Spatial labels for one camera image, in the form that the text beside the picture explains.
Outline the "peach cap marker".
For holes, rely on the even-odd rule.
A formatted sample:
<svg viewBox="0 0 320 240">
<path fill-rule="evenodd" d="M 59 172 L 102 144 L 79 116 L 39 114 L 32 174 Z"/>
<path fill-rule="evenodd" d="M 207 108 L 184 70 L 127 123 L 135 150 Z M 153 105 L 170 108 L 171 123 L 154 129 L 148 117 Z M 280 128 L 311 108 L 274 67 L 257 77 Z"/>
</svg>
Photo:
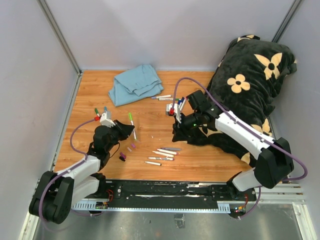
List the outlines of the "peach cap marker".
<svg viewBox="0 0 320 240">
<path fill-rule="evenodd" d="M 169 154 L 169 153 L 164 153 L 164 152 L 160 152 L 160 151 L 152 151 L 152 152 L 157 154 L 157 155 L 165 156 L 167 158 L 173 158 L 174 157 L 173 154 Z"/>
</svg>

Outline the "black marker without cap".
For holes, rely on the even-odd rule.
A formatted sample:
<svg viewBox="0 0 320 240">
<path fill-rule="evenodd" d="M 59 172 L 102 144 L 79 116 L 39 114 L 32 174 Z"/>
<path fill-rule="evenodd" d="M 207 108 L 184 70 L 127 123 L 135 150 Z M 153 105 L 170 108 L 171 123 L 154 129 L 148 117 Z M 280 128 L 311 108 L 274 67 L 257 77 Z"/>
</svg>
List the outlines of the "black marker without cap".
<svg viewBox="0 0 320 240">
<path fill-rule="evenodd" d="M 153 162 L 153 161 L 145 161 L 146 164 L 149 164 L 149 165 L 155 165 L 155 166 L 161 166 L 162 164 L 159 163 L 159 162 Z"/>
</svg>

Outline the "pink cap marker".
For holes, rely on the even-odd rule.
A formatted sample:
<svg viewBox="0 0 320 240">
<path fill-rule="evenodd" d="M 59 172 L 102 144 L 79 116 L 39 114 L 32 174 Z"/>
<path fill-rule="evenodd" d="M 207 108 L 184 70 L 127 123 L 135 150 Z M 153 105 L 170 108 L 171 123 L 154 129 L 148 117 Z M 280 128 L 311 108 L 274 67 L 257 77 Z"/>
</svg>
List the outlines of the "pink cap marker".
<svg viewBox="0 0 320 240">
<path fill-rule="evenodd" d="M 170 154 L 170 155 L 177 155 L 177 154 L 178 154 L 178 153 L 175 152 L 175 151 L 165 150 L 165 149 L 162 149 L 162 148 L 158 148 L 157 150 L 158 150 L 159 152 L 166 153 L 166 154 Z"/>
</svg>

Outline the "grey marker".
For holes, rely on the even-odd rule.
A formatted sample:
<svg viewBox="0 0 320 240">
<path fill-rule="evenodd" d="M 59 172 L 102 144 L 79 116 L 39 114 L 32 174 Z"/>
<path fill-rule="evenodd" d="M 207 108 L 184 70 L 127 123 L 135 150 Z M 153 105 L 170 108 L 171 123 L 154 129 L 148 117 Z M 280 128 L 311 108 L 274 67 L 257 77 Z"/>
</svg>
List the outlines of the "grey marker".
<svg viewBox="0 0 320 240">
<path fill-rule="evenodd" d="M 182 150 L 181 148 L 174 148 L 174 147 L 161 147 L 160 149 L 167 150 L 167 151 L 175 151 L 175 152 Z"/>
</svg>

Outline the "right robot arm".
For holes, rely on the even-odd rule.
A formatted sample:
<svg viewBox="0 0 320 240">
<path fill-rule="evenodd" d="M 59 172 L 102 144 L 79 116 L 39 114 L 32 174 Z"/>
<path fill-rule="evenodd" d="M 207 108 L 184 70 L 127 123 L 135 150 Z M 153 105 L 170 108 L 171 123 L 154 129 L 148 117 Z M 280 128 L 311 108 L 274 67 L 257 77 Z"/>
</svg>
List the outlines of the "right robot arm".
<svg viewBox="0 0 320 240">
<path fill-rule="evenodd" d="M 167 115 L 175 118 L 173 142 L 212 145 L 243 160 L 248 158 L 250 169 L 227 181 L 230 199 L 238 200 L 245 191 L 256 187 L 272 189 L 294 170 L 286 139 L 274 139 L 240 120 L 232 111 L 223 112 L 201 90 L 188 95 L 186 101 L 193 110 L 189 115 L 181 112 L 181 104 L 170 103 L 166 107 Z"/>
</svg>

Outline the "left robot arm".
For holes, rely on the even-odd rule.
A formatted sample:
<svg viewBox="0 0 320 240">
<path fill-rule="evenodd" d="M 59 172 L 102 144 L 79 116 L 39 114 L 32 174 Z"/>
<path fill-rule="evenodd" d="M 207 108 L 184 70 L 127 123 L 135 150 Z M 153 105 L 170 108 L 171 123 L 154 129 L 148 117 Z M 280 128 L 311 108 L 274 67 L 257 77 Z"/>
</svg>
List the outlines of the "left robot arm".
<svg viewBox="0 0 320 240">
<path fill-rule="evenodd" d="M 100 170 L 111 158 L 112 148 L 126 140 L 134 129 L 134 125 L 118 120 L 114 120 L 111 126 L 102 123 L 96 127 L 93 141 L 81 160 L 61 171 L 42 174 L 28 212 L 42 220 L 61 224 L 77 202 L 89 195 L 103 197 L 107 193 L 107 185 Z"/>
</svg>

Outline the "purple cap marker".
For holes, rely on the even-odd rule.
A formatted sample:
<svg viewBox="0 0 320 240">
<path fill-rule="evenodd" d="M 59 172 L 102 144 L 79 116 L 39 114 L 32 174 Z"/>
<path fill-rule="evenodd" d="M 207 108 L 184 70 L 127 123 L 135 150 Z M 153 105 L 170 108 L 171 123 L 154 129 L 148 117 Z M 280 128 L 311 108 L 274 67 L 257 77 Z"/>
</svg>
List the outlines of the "purple cap marker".
<svg viewBox="0 0 320 240">
<path fill-rule="evenodd" d="M 149 160 L 174 161 L 172 157 L 148 157 Z"/>
</svg>

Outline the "purple pen cap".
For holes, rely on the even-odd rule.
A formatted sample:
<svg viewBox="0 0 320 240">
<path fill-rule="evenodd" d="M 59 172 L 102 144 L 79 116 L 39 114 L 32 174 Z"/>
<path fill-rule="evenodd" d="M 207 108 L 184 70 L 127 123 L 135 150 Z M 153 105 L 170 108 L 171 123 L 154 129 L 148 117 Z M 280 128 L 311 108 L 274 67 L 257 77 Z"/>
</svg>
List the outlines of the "purple pen cap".
<svg viewBox="0 0 320 240">
<path fill-rule="evenodd" d="M 120 156 L 121 156 L 123 159 L 126 159 L 126 158 L 127 158 L 127 156 L 126 156 L 124 153 L 122 153 L 122 152 L 120 152 Z"/>
</svg>

